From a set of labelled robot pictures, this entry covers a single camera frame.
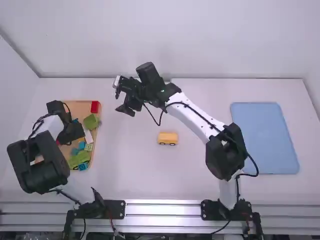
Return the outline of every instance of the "metal frame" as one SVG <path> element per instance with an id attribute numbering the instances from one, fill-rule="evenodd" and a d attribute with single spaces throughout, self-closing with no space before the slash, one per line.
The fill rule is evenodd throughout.
<path id="1" fill-rule="evenodd" d="M 224 221 L 203 221 L 200 200 L 125 200 L 125 218 L 114 220 L 117 229 L 126 233 L 198 233 L 209 234 Z M 0 202 L 0 231 L 63 230 L 69 202 Z M 252 203 L 261 214 L 265 234 L 319 235 L 320 205 L 267 205 Z M 220 233 L 241 234 L 242 222 L 231 222 Z M 84 229 L 76 219 L 72 230 Z M 86 232 L 111 232 L 107 219 L 87 219 Z"/>

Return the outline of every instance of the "white wall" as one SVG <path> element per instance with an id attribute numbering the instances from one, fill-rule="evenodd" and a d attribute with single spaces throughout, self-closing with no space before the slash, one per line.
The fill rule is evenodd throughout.
<path id="1" fill-rule="evenodd" d="M 0 36 L 0 176 L 9 162 L 7 146 L 19 140 L 38 81 L 36 74 Z"/>
<path id="2" fill-rule="evenodd" d="M 44 77 L 300 77 L 320 113 L 318 0 L 2 0 L 0 28 Z"/>

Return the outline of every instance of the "blue block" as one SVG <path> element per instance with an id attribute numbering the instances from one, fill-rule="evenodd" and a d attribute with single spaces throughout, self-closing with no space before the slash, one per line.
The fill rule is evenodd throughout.
<path id="1" fill-rule="evenodd" d="M 84 141 L 81 141 L 79 142 L 79 145 L 78 145 L 78 149 L 81 151 L 81 150 L 84 150 L 86 147 L 86 143 Z"/>
<path id="2" fill-rule="evenodd" d="M 71 150 L 71 156 L 78 155 L 79 151 L 80 151 L 80 150 L 77 149 L 77 148 L 72 148 L 72 150 Z"/>
<path id="3" fill-rule="evenodd" d="M 78 165 L 78 170 L 79 171 L 83 171 L 83 170 L 86 170 L 88 169 L 88 163 L 84 162 L 84 163 L 81 163 Z"/>

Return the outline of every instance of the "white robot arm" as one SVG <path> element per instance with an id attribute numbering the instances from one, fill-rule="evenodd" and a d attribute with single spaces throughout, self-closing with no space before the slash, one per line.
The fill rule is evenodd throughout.
<path id="1" fill-rule="evenodd" d="M 205 163 L 220 181 L 219 201 L 232 210 L 239 200 L 236 177 L 248 157 L 240 128 L 235 123 L 226 125 L 214 119 L 175 84 L 165 84 L 152 62 L 139 66 L 136 71 L 140 81 L 124 76 L 114 80 L 115 97 L 118 98 L 120 92 L 126 93 L 123 105 L 116 110 L 133 117 L 134 110 L 141 111 L 142 106 L 149 103 L 184 123 L 205 144 Z"/>

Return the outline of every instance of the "table surface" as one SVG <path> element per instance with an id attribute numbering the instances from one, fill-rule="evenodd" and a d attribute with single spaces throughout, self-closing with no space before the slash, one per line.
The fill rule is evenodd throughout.
<path id="1" fill-rule="evenodd" d="M 319 216 L 317 226 L 320 226 L 320 122 L 302 79 L 175 78 L 172 82 L 196 105 L 226 124 L 232 122 L 230 104 L 233 102 L 277 102 L 283 111 L 300 172 L 296 175 L 242 177 L 242 196 L 264 206 L 316 206 L 317 212 L 313 211 L 312 215 Z M 82 185 L 94 187 L 106 199 L 133 200 L 135 203 L 140 199 L 140 203 L 177 200 L 179 204 L 185 201 L 194 204 L 219 197 L 219 182 L 205 165 L 202 142 L 172 116 L 164 115 L 162 125 L 158 127 L 145 109 L 135 117 L 116 112 L 114 109 L 123 103 L 124 94 L 115 99 L 112 79 L 43 79 L 36 89 L 19 139 L 26 137 L 32 123 L 46 112 L 45 103 L 56 99 L 95 99 L 103 104 L 102 125 L 92 166 L 88 171 L 74 172 Z M 156 108 L 149 109 L 155 116 L 161 112 Z M 158 145 L 157 135 L 162 131 L 177 132 L 179 144 Z M 67 202 L 64 197 L 53 193 L 43 196 L 24 194 L 9 159 L 6 159 L 0 202 Z M 305 208 L 300 213 L 302 216 L 303 212 L 306 212 Z"/>

